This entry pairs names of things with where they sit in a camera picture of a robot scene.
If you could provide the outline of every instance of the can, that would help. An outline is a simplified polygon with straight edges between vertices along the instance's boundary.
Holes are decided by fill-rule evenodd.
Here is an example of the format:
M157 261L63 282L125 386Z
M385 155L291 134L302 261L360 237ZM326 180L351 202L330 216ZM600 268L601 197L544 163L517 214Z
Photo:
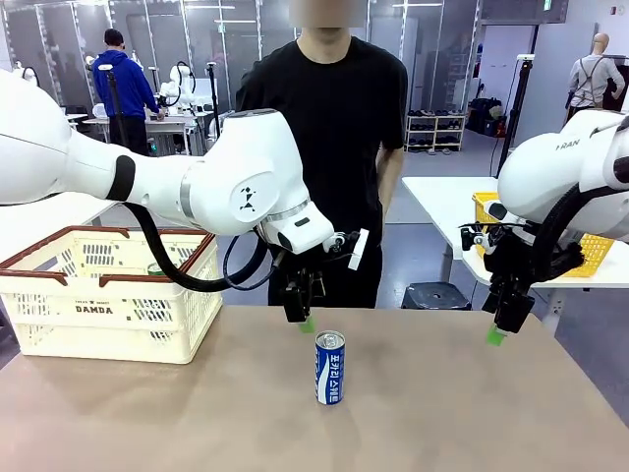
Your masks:
M322 331L314 344L316 399L324 405L335 405L343 399L345 336L338 331Z
M150 264L148 268L146 269L146 273L148 275L163 275L164 274L163 270L161 269L158 263Z

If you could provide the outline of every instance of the person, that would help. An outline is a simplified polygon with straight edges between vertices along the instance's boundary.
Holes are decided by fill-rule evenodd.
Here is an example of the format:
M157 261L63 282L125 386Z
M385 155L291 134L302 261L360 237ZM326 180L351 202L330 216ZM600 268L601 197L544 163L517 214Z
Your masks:
M321 264L325 295L314 306L375 307L383 221L404 159L407 87L404 65L348 28L304 27L299 39L243 77L238 111L273 108L284 115L311 199L334 230L370 232L357 271L348 269L348 259ZM284 257L282 266L295 262ZM269 305L282 304L282 272L269 280Z
M129 150L148 155L144 106L146 105L150 111L155 113L158 120L164 119L164 112L157 107L153 92L141 67L124 53L125 40L122 34L116 29L108 29L104 39L107 50L98 55L93 63L92 72L96 91L105 104L105 110L109 117L111 143L123 145L118 124L118 120L122 119L122 128L127 135ZM107 73L98 69L103 64L113 66L112 70L116 78L116 89L123 115L120 118L116 116L111 88L107 82Z
M616 84L616 91L612 94L614 100L620 98L625 89L625 80L618 72L616 65L610 58L603 57L609 45L609 35L599 33L594 36L592 54L579 59L570 71L570 107L566 121L588 108L602 108L602 96L607 89L607 80L612 79Z

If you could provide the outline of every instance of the plastic basket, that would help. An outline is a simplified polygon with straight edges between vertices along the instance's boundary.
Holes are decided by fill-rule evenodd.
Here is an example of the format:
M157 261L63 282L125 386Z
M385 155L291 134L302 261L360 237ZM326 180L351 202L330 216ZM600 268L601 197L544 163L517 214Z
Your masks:
M497 219L488 215L485 210L485 203L491 200L498 200L497 192L477 192L473 195L473 200L476 203L476 221L479 223L495 223ZM564 273L563 277L591 277L599 269L600 263L602 263L605 256L611 249L614 241L607 238L601 238L601 236L594 236L592 234L586 234L581 239L581 247L583 248L583 254L586 257L586 261L583 265L577 268L573 268L569 272ZM477 245L477 249L481 257L485 253L485 249Z
M213 235L160 231L171 261L217 278ZM73 226L0 264L0 297L23 354L187 364L222 299L164 275L143 233Z

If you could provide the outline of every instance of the gray floor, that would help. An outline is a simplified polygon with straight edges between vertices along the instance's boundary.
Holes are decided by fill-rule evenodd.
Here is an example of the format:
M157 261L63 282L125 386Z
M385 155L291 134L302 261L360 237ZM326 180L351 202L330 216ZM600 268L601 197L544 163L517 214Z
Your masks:
M483 176L489 175L489 162L495 140L469 134L462 152L436 156L425 153L407 155L404 176ZM500 146L495 152L494 167L499 159ZM131 226L137 224L124 208L113 208L103 215L103 224ZM399 186L387 218L388 223L423 223L426 216L419 211L406 190ZM222 261L229 238L219 238L219 259ZM245 235L239 241L230 263L241 266L254 247L253 235ZM404 289L411 282L435 281L439 276L441 253L444 242L430 224L387 224L384 232L384 270L378 292L380 308L398 308ZM487 291L475 286L472 275L460 263L454 263L451 281L478 309ZM545 311L548 293L534 294L536 315ZM230 305L262 305L265 288L241 293L228 290L223 294ZM566 351L599 388L609 404L629 426L629 292L626 290L572 290L566 302L564 316L557 331L557 339ZM15 355L15 344L0 343L0 367Z

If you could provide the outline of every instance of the stool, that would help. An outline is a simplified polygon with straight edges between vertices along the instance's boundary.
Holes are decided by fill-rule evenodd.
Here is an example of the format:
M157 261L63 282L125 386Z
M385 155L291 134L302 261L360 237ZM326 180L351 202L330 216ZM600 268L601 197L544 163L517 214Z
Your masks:
M412 283L406 287L402 310L472 310L472 304L447 282Z

